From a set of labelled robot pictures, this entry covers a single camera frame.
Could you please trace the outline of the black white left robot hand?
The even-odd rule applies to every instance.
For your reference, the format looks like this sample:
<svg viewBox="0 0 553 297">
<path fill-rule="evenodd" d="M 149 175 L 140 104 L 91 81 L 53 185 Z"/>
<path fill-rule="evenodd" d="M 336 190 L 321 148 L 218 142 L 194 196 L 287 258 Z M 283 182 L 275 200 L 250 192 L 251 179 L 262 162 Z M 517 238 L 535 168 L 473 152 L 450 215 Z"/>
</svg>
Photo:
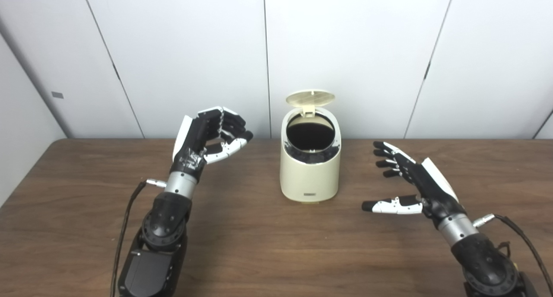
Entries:
<svg viewBox="0 0 553 297">
<path fill-rule="evenodd" d="M 199 181 L 206 165 L 227 159 L 253 139 L 245 126 L 238 113 L 221 106 L 202 110 L 195 118 L 185 116 L 175 140 L 170 172 Z"/>
</svg>

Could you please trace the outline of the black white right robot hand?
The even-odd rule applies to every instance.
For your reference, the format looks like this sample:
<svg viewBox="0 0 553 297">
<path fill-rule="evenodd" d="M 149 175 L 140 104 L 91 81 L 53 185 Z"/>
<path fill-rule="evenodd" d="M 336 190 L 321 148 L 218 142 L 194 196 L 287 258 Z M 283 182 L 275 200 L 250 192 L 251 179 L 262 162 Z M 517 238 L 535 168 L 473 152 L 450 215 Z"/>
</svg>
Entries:
<svg viewBox="0 0 553 297">
<path fill-rule="evenodd" d="M 383 157 L 376 162 L 385 178 L 401 177 L 417 189 L 417 194 L 362 202 L 362 210 L 376 214 L 424 214 L 437 227 L 443 220 L 456 214 L 466 215 L 456 193 L 444 175 L 426 158 L 415 161 L 404 151 L 390 143 L 373 142 L 373 153 Z"/>
</svg>

